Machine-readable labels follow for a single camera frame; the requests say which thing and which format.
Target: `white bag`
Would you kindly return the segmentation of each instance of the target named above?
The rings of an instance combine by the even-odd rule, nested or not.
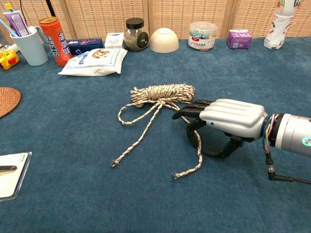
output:
[[[125,49],[94,49],[71,58],[58,74],[73,76],[103,76],[121,73]]]

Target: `red can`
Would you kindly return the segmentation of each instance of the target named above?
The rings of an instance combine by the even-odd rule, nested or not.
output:
[[[64,67],[72,58],[62,26],[56,17],[46,17],[39,21],[56,63]]]

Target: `green logo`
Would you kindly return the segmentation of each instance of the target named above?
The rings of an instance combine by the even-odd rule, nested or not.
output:
[[[311,137],[304,137],[302,139],[302,144],[306,147],[311,147]]]

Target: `robotic hand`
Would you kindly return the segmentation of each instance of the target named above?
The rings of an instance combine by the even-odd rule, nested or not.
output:
[[[202,153],[207,156],[225,158],[242,147],[244,141],[252,142],[262,138],[269,180],[311,184],[311,181],[276,175],[268,148],[270,142],[272,147],[311,157],[310,118],[284,113],[268,117],[261,105],[229,99],[194,101],[176,112],[172,118],[181,116],[196,118],[187,126],[187,136],[195,147],[198,147],[198,141],[194,131],[206,125],[230,137],[221,150],[202,148]]]

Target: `braided rope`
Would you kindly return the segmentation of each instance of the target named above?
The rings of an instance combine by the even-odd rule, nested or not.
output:
[[[180,108],[174,102],[181,102],[181,103],[189,103],[194,97],[194,87],[186,84],[168,84],[168,85],[159,85],[159,86],[149,86],[148,88],[137,89],[134,87],[134,90],[131,90],[131,99],[132,103],[129,103],[123,106],[119,113],[118,119],[122,123],[122,125],[131,125],[136,123],[137,121],[146,117],[149,113],[151,113],[155,108],[156,111],[151,117],[149,123],[147,124],[145,130],[141,134],[140,138],[133,143],[125,152],[120,155],[119,158],[113,160],[111,163],[112,167],[117,166],[120,161],[135,147],[137,146],[141,140],[144,138],[145,134],[147,133],[148,129],[150,128],[154,118],[159,113],[163,106],[173,109],[175,111],[180,110]],[[138,118],[132,121],[124,121],[121,119],[122,111],[130,106],[142,107],[145,103],[152,103],[154,104],[146,113],[139,116]],[[190,122],[182,116],[182,119],[189,124]],[[186,176],[196,170],[198,170],[202,166],[203,157],[201,154],[202,148],[202,141],[199,133],[195,131],[195,135],[198,138],[199,146],[198,146],[198,157],[199,163],[191,169],[187,171],[183,171],[180,173],[173,173],[175,179],[178,177]]]

